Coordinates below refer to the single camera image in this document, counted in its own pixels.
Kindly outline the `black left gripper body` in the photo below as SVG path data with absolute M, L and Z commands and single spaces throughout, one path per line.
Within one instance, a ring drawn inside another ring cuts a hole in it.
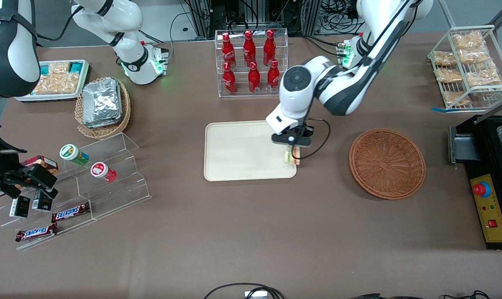
M 274 144 L 289 145 L 302 148 L 309 148 L 312 145 L 311 137 L 315 129 L 313 126 L 301 125 L 282 131 L 279 134 L 272 134 L 271 141 Z

